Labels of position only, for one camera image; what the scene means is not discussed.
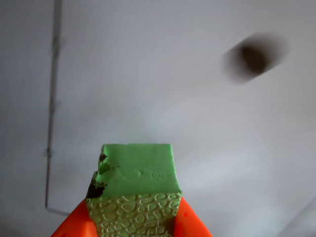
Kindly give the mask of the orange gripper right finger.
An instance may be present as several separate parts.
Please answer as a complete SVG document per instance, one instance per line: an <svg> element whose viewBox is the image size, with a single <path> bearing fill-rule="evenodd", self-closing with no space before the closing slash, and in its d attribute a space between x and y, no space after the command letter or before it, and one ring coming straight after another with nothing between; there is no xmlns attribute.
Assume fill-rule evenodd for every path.
<svg viewBox="0 0 316 237"><path fill-rule="evenodd" d="M174 237L212 237L188 202L182 197L174 223Z"/></svg>

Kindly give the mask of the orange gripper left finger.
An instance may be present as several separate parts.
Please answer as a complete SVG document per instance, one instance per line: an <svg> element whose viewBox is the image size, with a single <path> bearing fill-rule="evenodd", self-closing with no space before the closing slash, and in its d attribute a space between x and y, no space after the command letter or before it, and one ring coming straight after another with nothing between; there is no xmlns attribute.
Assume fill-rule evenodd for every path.
<svg viewBox="0 0 316 237"><path fill-rule="evenodd" d="M96 225L89 217L86 200L71 212L51 237L97 237Z"/></svg>

